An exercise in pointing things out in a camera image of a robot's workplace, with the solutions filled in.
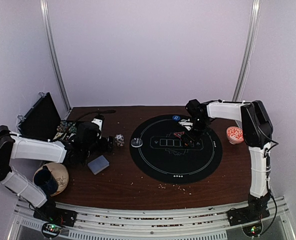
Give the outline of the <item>red triangular all-in marker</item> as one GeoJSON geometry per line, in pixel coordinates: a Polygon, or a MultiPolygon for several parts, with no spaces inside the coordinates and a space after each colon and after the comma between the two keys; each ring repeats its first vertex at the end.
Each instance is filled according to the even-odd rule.
{"type": "Polygon", "coordinates": [[[180,132],[174,132],[173,133],[176,137],[178,137],[178,138],[182,138],[182,136],[185,134],[185,132],[184,131],[180,131],[180,132]]]}

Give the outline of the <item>blue small blind button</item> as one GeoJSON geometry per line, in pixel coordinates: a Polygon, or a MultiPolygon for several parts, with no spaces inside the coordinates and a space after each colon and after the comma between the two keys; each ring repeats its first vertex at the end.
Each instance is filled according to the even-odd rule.
{"type": "Polygon", "coordinates": [[[180,121],[180,119],[181,119],[181,117],[180,116],[178,116],[178,115],[173,115],[172,116],[172,119],[174,120],[174,121],[180,121]]]}

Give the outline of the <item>clear acrylic dealer button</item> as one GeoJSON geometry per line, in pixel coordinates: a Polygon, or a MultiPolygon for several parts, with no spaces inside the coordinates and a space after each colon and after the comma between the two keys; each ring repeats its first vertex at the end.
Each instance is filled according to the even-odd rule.
{"type": "Polygon", "coordinates": [[[141,138],[135,137],[131,140],[130,144],[133,148],[139,148],[143,145],[143,141],[141,138]]]}

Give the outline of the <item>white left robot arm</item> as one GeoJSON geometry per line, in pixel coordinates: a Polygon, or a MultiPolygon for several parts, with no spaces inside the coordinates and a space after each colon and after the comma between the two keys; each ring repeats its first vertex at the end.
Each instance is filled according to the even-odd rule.
{"type": "Polygon", "coordinates": [[[96,151],[110,152],[113,137],[103,137],[101,127],[94,122],[83,122],[76,134],[68,139],[36,139],[10,131],[0,125],[0,184],[26,199],[49,222],[55,222],[59,210],[48,203],[50,195],[12,167],[14,160],[49,162],[63,165],[84,164],[96,151]]]}

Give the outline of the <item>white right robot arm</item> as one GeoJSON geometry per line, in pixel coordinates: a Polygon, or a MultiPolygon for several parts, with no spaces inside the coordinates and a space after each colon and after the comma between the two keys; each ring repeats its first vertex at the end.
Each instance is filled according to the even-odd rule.
{"type": "Polygon", "coordinates": [[[251,158],[250,195],[257,199],[267,195],[273,126],[263,102],[210,100],[200,103],[193,99],[185,108],[190,118],[181,119],[178,124],[185,128],[181,140],[187,145],[200,140],[214,119],[228,119],[241,123],[243,140],[248,146],[251,158]]]}

